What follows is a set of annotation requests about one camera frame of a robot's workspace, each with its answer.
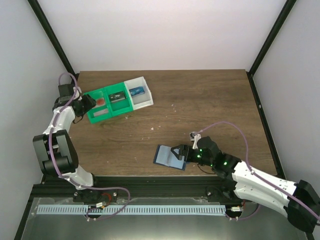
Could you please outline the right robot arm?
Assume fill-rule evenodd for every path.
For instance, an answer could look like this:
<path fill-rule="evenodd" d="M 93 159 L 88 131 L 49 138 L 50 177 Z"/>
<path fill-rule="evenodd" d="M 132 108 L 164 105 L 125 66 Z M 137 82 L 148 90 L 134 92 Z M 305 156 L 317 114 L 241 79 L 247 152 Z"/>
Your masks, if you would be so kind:
<path fill-rule="evenodd" d="M 237 198 L 280 213 L 305 233 L 313 233 L 320 224 L 320 197 L 307 181 L 294 182 L 260 171 L 240 158 L 222 152 L 209 136 L 198 134 L 192 146 L 181 144 L 170 151 L 179 161 L 211 167 L 218 177 L 233 182 Z"/>

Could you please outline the blue card holder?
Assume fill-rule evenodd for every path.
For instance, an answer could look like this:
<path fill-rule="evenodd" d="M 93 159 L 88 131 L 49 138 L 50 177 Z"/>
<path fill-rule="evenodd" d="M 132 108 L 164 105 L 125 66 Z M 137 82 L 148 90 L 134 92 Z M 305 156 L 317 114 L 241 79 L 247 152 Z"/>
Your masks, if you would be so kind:
<path fill-rule="evenodd" d="M 160 166 L 165 166 L 177 170 L 184 171 L 186 169 L 186 161 L 181 161 L 176 158 L 171 152 L 170 146 L 158 145 L 155 151 L 153 163 Z"/>

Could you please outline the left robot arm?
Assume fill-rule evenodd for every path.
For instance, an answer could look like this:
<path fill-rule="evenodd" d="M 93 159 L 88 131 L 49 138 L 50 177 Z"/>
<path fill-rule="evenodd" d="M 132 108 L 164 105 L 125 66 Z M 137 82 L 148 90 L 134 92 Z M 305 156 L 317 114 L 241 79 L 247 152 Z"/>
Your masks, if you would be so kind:
<path fill-rule="evenodd" d="M 58 92 L 49 126 L 32 139 L 39 167 L 45 176 L 66 180 L 80 191 L 89 189 L 95 184 L 95 176 L 80 166 L 69 130 L 77 118 L 82 120 L 96 106 L 96 101 L 82 95 L 81 89 L 71 83 L 59 85 Z"/>

